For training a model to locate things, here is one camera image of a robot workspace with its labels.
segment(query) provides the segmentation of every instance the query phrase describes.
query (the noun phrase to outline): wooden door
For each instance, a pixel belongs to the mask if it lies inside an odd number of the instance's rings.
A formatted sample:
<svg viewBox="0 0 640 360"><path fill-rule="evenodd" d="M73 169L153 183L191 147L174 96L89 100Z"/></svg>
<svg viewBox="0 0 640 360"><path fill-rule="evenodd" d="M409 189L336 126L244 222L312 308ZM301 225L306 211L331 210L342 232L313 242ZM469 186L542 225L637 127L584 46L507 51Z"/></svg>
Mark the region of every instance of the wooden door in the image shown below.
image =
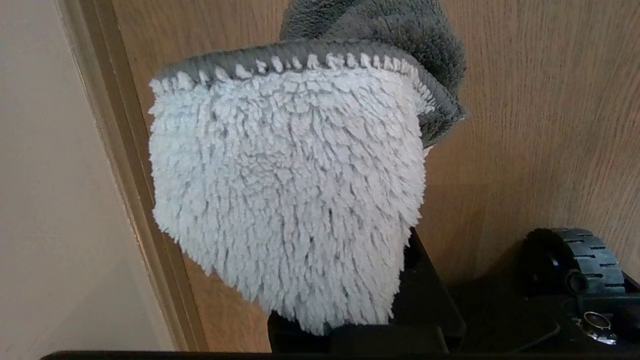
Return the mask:
<svg viewBox="0 0 640 360"><path fill-rule="evenodd" d="M418 230L440 275L481 275L527 231L567 225L603 236L640 278L640 2L443 3L468 52L471 116L426 163ZM113 0L142 110L165 65L277 40L286 4ZM258 307L185 264L210 349L268 351Z"/></svg>

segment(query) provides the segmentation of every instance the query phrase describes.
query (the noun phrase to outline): shaggy microfiber fibers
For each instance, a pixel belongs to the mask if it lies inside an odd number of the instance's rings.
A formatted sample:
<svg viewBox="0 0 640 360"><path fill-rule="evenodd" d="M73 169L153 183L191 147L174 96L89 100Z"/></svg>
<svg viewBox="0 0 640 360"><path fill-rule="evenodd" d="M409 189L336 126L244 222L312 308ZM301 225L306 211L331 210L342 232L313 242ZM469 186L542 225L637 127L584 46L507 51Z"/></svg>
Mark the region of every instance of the shaggy microfiber fibers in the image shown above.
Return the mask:
<svg viewBox="0 0 640 360"><path fill-rule="evenodd" d="M459 43L419 45L426 56L381 42L383 30L412 42L393 27L398 19L380 20L407 11L392 3L437 9L432 1L293 1L288 41L197 56L150 84L160 228L246 300L314 334L393 316L424 192L423 149L462 117ZM346 31L346 23L328 26L341 14L374 24L375 36L362 27L348 29L362 35L351 40L304 33ZM421 37L425 25L411 21ZM455 61L434 63L435 53Z"/></svg>

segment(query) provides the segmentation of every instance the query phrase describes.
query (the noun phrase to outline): gray microfiber cloth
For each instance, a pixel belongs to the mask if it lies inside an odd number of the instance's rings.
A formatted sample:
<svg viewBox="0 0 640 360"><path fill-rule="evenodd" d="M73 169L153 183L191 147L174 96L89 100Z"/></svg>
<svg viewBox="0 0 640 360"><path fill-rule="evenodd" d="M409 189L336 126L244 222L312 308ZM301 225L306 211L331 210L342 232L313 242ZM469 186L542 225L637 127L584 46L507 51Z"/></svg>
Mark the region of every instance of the gray microfiber cloth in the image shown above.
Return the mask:
<svg viewBox="0 0 640 360"><path fill-rule="evenodd" d="M151 81L154 217L302 329L388 323L426 150L463 117L461 43L433 0L294 0L282 40Z"/></svg>

